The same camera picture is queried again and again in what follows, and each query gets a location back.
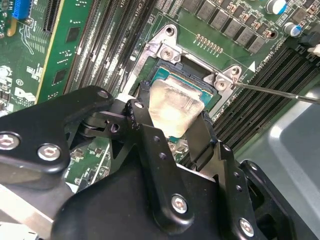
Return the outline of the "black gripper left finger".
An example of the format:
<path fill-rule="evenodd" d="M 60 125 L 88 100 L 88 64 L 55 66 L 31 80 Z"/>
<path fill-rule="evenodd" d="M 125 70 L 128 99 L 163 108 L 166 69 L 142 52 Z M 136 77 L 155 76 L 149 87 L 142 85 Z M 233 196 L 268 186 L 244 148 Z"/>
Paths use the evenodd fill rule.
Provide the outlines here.
<path fill-rule="evenodd" d="M 70 153 L 101 137 L 115 144 L 117 173 L 139 163 L 155 222 L 178 235 L 194 222 L 194 211 L 164 133 L 145 103 L 114 100 L 89 86 L 0 119 L 0 182 L 27 190 L 58 186 Z"/>

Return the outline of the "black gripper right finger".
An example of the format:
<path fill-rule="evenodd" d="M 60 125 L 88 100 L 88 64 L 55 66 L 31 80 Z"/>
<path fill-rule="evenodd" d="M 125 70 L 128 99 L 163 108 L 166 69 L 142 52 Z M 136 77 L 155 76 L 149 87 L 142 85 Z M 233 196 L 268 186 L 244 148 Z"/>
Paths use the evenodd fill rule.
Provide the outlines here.
<path fill-rule="evenodd" d="M 218 224 L 226 240 L 292 240 L 289 205 L 251 161 L 238 164 L 201 112 L 188 129 L 191 166 L 217 183 Z"/>

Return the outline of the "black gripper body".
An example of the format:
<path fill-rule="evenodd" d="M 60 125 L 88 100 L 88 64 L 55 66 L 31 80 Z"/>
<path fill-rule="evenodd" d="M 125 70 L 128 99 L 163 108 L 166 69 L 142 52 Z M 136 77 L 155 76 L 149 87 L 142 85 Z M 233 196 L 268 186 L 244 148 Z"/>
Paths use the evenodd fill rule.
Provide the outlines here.
<path fill-rule="evenodd" d="M 248 240 L 250 224 L 239 217 L 233 228 L 222 228 L 218 215 L 218 185 L 199 173 L 178 166 L 194 207 L 195 219 L 174 237 L 157 225 L 138 162 L 122 167 L 76 193 L 57 213 L 53 240 Z"/>

